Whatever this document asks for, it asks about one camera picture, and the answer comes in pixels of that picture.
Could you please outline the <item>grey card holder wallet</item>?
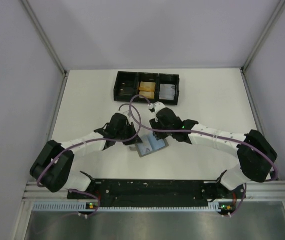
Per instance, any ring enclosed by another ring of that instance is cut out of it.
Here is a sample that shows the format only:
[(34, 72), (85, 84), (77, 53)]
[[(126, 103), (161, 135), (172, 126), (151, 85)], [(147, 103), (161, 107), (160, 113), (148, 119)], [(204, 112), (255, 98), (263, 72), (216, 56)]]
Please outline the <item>grey card holder wallet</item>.
[[(154, 153), (156, 153), (158, 151), (161, 151), (161, 150), (163, 150), (163, 149), (165, 149), (165, 148), (167, 148), (169, 146), (168, 141), (166, 139), (157, 141), (152, 133), (148, 134), (148, 135), (142, 136), (141, 140), (142, 140), (141, 143), (143, 143), (143, 142), (150, 142), (150, 144), (151, 144), (151, 146), (153, 148), (153, 152), (151, 154), (154, 154)], [(138, 148), (137, 148), (138, 144), (140, 144), (140, 143), (136, 143), (135, 145), (131, 145), (129, 147), (129, 149), (132, 152), (137, 152), (138, 155), (139, 155)]]

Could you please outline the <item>gold credit card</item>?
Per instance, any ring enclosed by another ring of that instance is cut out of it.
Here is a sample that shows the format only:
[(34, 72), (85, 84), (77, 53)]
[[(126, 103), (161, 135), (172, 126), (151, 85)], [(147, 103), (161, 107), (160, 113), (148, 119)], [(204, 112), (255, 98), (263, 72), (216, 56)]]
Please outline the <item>gold credit card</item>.
[(154, 99), (155, 98), (155, 93), (154, 92), (150, 92), (150, 91), (140, 91), (139, 94), (141, 96), (144, 96), (148, 99)]

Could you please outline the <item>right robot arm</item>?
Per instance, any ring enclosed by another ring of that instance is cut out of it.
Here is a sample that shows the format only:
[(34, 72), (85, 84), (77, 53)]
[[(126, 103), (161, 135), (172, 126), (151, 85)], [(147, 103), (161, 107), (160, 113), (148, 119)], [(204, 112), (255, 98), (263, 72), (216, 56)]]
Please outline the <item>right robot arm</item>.
[(149, 123), (158, 140), (172, 137), (177, 142), (213, 148), (238, 159), (236, 166), (217, 179), (217, 183), (229, 191), (248, 182), (264, 183), (275, 167), (278, 155), (257, 130), (232, 133), (207, 127), (195, 120), (181, 120), (161, 102), (150, 104), (148, 108), (154, 114)]

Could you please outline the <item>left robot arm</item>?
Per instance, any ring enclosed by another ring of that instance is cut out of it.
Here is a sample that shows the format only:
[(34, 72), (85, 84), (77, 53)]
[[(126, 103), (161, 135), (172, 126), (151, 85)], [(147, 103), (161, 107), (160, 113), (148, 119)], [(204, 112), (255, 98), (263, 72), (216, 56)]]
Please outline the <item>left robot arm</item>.
[(105, 151), (117, 142), (125, 146), (141, 143), (131, 114), (115, 113), (102, 128), (78, 139), (59, 143), (48, 141), (30, 169), (37, 186), (52, 193), (60, 190), (85, 192), (94, 181), (84, 172), (72, 170), (73, 163), (92, 153)]

